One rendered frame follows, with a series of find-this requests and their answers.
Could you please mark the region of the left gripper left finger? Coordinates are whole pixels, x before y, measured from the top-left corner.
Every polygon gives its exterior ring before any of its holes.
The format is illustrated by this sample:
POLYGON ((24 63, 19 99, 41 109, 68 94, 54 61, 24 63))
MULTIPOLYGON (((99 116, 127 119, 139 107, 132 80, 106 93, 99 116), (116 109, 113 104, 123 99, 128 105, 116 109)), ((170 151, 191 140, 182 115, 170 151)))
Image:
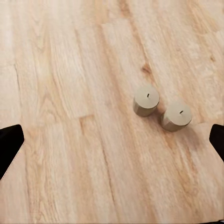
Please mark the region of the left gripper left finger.
POLYGON ((0 180, 24 142, 20 124, 0 129, 0 180))

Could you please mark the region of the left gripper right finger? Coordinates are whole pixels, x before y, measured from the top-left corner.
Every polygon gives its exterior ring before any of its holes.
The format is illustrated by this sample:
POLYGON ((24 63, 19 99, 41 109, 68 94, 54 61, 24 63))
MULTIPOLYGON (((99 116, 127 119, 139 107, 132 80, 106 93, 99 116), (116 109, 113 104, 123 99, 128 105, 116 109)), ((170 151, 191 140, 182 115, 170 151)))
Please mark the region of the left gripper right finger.
POLYGON ((224 126, 214 124, 209 140, 224 162, 224 126))

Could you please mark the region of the pillar candle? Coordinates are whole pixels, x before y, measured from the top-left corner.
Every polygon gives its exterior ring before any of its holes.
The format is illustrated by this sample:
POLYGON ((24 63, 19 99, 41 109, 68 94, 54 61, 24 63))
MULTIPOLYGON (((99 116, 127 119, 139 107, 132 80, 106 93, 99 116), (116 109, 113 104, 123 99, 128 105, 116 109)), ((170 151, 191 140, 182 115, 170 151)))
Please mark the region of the pillar candle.
POLYGON ((141 116, 148 117, 153 114, 160 102, 160 96, 156 89, 144 86, 137 90, 133 101, 133 111, 141 116))
POLYGON ((170 132, 177 132, 190 123, 193 112, 189 105, 183 102, 174 102, 161 115, 161 125, 170 132))

